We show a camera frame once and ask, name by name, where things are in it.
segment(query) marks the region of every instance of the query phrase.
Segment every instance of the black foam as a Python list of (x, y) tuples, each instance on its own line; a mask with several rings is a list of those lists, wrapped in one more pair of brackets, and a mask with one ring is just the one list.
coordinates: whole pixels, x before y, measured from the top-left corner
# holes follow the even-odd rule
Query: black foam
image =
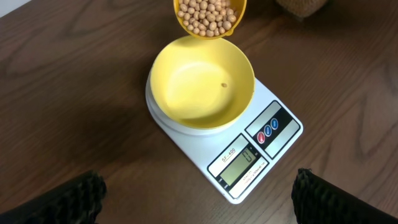
[(106, 185), (96, 172), (86, 172), (0, 215), (1, 224), (93, 224), (102, 209)]

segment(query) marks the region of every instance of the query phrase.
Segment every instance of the digital kitchen scale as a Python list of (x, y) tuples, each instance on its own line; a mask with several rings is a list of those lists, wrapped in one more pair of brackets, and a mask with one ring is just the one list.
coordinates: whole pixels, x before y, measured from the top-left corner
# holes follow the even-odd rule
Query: digital kitchen scale
[(231, 203), (242, 202), (303, 133), (302, 123), (256, 79), (247, 110), (231, 125), (193, 129), (171, 120), (146, 85), (156, 123)]

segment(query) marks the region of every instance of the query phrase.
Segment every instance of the wooden table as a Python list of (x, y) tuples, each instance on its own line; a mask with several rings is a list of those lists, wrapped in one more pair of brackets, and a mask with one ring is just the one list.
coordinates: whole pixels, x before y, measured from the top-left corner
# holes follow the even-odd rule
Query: wooden table
[(0, 19), (0, 212), (88, 170), (103, 223), (295, 223), (300, 167), (398, 216), (398, 1), (335, 0), (297, 22), (249, 0), (228, 40), (305, 126), (231, 205), (148, 113), (159, 51), (186, 35), (171, 0), (33, 0)]

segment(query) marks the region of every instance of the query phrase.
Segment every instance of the blue button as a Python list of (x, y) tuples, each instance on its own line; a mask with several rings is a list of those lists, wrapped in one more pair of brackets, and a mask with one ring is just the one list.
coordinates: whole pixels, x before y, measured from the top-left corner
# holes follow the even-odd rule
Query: blue button
[(273, 118), (271, 120), (271, 127), (273, 128), (273, 130), (276, 130), (278, 128), (278, 120)]
[(271, 136), (272, 129), (271, 126), (269, 126), (269, 124), (267, 124), (266, 127), (264, 128), (264, 133), (266, 134), (267, 137)]

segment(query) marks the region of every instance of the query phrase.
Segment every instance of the yellow bowl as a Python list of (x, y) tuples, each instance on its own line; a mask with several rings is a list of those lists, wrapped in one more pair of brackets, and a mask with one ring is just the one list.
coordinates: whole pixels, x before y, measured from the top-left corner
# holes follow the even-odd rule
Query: yellow bowl
[(179, 38), (157, 56), (150, 87), (161, 110), (196, 129), (231, 124), (249, 106), (255, 78), (250, 61), (224, 39)]
[(196, 37), (196, 38), (202, 39), (202, 40), (213, 40), (213, 39), (218, 39), (218, 38), (224, 37), (224, 36), (226, 36), (226, 35), (227, 35), (227, 36), (232, 35), (232, 33), (234, 32), (234, 29), (238, 26), (239, 22), (241, 22), (241, 19), (242, 19), (243, 14), (244, 14), (244, 10), (246, 9), (246, 1), (247, 1), (247, 0), (230, 0), (230, 1), (231, 1), (230, 8), (231, 8), (231, 9), (236, 9), (237, 12), (238, 12), (238, 15), (236, 16), (236, 22), (234, 23), (234, 25), (232, 26), (232, 28), (231, 28), (230, 30), (228, 30), (228, 31), (225, 32), (224, 34), (218, 35), (218, 36), (216, 36), (216, 37), (206, 37), (206, 36), (202, 37), (202, 36), (200, 36), (200, 35), (198, 35), (198, 34), (194, 34), (192, 31), (189, 31), (189, 30), (187, 29), (187, 27), (185, 27), (185, 26), (182, 24), (183, 19), (181, 19), (181, 18), (178, 17), (178, 15), (177, 15), (177, 13), (178, 13), (179, 10), (180, 10), (180, 4), (178, 3), (178, 0), (174, 0), (174, 13), (175, 13), (175, 16), (176, 16), (177, 19), (178, 19), (178, 22), (179, 22), (180, 25), (182, 26), (182, 28), (185, 29), (185, 31), (187, 31), (190, 35), (192, 35), (192, 36), (194, 36), (194, 37)]

